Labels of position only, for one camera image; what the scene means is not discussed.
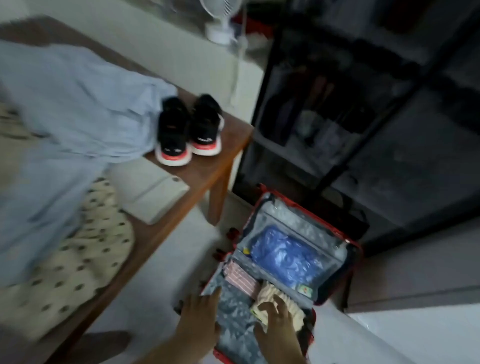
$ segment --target suitcase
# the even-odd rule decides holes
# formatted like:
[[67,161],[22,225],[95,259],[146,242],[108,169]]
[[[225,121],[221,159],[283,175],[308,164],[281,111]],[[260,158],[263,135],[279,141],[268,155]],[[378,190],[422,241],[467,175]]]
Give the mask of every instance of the suitcase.
[[[214,348],[214,356],[225,364],[266,364],[253,335],[253,326],[258,319],[250,311],[254,300],[225,280],[224,266],[230,261],[239,264],[258,281],[273,283],[293,299],[305,313],[303,328],[297,337],[304,356],[313,342],[313,327],[316,321],[315,305],[322,305],[339,283],[348,277],[362,259],[362,249],[348,236],[319,217],[300,207],[276,191],[260,185],[262,196],[253,208],[242,231],[230,230],[233,240],[231,252],[217,252],[218,268],[205,284],[201,294],[211,294],[221,285],[222,294],[218,304],[217,321],[222,327],[220,340]],[[253,261],[252,244],[262,238],[264,232],[275,227],[276,231],[313,248],[321,257],[321,274],[313,280],[315,291],[283,283],[282,271],[273,272]]]

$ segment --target cream colored cloth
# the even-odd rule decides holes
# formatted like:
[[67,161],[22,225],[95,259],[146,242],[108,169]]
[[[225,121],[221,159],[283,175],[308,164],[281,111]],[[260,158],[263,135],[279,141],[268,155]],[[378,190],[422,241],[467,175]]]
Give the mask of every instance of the cream colored cloth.
[[287,309],[292,315],[293,318],[293,327],[295,331],[299,331],[303,327],[303,319],[305,318],[305,313],[300,309],[300,307],[285,293],[279,290],[270,282],[265,281],[262,285],[262,289],[258,293],[257,301],[253,304],[251,310],[252,313],[264,324],[268,325],[268,315],[266,311],[260,311],[258,305],[263,302],[273,302],[275,307],[277,306],[276,302],[273,300],[273,296],[277,295],[280,297],[283,302],[287,305]]
[[[0,120],[0,145],[12,136],[19,142],[32,140],[21,122],[6,117],[4,105],[3,109],[0,105],[0,115],[4,116]],[[11,145],[19,161],[22,146]],[[8,168],[2,177],[4,185],[12,181],[17,170],[14,164]],[[97,179],[85,196],[82,220],[79,230],[38,264],[29,281],[0,289],[0,325],[37,340],[110,283],[128,257],[134,236],[106,178]]]

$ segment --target person's arm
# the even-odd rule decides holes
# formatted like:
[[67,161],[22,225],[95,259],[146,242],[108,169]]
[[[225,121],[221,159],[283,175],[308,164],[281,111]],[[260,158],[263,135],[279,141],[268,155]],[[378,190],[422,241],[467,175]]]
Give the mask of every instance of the person's arm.
[[305,364],[306,360],[293,328],[292,315],[280,297],[275,295],[274,300],[276,308],[272,302],[264,302],[258,306],[268,314],[267,332],[264,332],[258,322],[253,330],[260,351],[268,364]]
[[175,334],[136,364],[196,364],[213,349],[220,336],[216,308],[221,289],[211,296],[190,296],[182,307]]

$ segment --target sneaker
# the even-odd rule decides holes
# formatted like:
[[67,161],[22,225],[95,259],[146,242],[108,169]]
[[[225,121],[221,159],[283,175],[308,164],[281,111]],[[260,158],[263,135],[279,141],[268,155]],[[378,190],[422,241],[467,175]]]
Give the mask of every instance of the sneaker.
[[224,125],[220,105],[210,95],[201,95],[193,106],[189,130],[192,153],[200,156],[215,156],[220,153],[220,132]]
[[158,118],[157,160],[166,166],[184,166],[192,159],[192,147],[187,143],[187,124],[190,119],[187,107],[178,97],[163,102]]

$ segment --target person's left hand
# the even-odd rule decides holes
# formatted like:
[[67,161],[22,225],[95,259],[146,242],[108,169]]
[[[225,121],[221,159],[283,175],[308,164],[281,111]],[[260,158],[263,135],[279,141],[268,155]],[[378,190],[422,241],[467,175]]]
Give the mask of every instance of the person's left hand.
[[189,351],[191,363],[208,354],[218,342],[220,325],[216,322],[216,309],[221,288],[211,296],[189,296],[182,307],[180,322],[173,340],[181,350]]

